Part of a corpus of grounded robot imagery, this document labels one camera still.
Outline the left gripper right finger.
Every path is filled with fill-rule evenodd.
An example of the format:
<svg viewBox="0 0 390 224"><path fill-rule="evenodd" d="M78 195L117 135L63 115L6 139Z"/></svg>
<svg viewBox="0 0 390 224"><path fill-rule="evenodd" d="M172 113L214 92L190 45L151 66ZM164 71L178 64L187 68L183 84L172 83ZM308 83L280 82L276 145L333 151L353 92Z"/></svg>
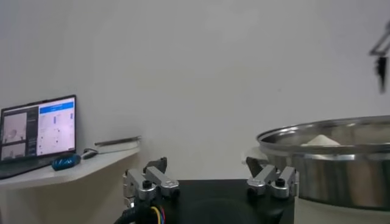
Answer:
<svg viewBox="0 0 390 224"><path fill-rule="evenodd" d="M247 194L256 198L270 194L272 197L286 200L297 195L297 170L286 166L280 171L266 159L247 157L245 160L251 177L247 180Z"/></svg>

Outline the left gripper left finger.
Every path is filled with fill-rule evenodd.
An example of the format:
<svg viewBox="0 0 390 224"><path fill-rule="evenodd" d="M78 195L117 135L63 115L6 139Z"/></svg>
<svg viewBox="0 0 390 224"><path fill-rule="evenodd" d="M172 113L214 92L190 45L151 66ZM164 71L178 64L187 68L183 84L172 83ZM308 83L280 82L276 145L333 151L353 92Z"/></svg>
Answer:
<svg viewBox="0 0 390 224"><path fill-rule="evenodd" d="M151 201L160 192L162 197L176 199L180 195L180 184L165 174L167 168L168 159L162 157L149 161L143 170L127 169L122 176L124 198Z"/></svg>

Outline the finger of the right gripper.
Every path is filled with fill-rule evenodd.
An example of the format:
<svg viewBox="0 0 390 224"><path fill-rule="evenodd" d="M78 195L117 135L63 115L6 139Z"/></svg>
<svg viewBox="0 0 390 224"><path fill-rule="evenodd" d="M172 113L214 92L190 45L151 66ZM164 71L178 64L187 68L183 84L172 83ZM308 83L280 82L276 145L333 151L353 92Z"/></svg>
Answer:
<svg viewBox="0 0 390 224"><path fill-rule="evenodd" d="M378 87L380 94L384 94L386 92L386 79L388 74L387 69L389 61L389 43L387 43L387 45L385 46L383 45L387 40L389 40L389 21L385 25L383 35L369 51L370 56L376 57L375 74L378 77Z"/></svg>

